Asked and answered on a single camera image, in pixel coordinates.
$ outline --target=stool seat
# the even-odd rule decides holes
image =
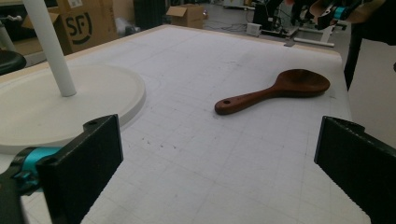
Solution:
[[[19,53],[0,50],[0,76],[24,68],[26,59]]]

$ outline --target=white circular disc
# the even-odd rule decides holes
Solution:
[[[142,78],[108,65],[70,67],[77,94],[62,97],[49,69],[10,81],[0,88],[0,153],[26,147],[62,147],[92,119],[118,114],[120,126],[146,99]]]

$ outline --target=wooden spoon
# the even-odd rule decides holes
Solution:
[[[326,77],[304,69],[292,69],[280,73],[275,84],[268,89],[218,101],[215,111],[220,115],[228,115],[270,98],[318,96],[329,87],[330,82]]]

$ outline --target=white pole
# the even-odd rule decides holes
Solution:
[[[64,59],[61,45],[59,44],[44,0],[23,0],[23,3],[35,27],[35,33],[41,47],[43,47],[61,95],[66,97],[76,94],[77,92],[70,76],[69,68]]]

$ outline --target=cardboard box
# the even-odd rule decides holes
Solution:
[[[172,24],[197,29],[203,28],[204,7],[193,4],[169,7],[166,15],[172,16]]]
[[[64,55],[118,38],[112,0],[57,0],[49,16]],[[23,27],[34,28],[27,17]]]

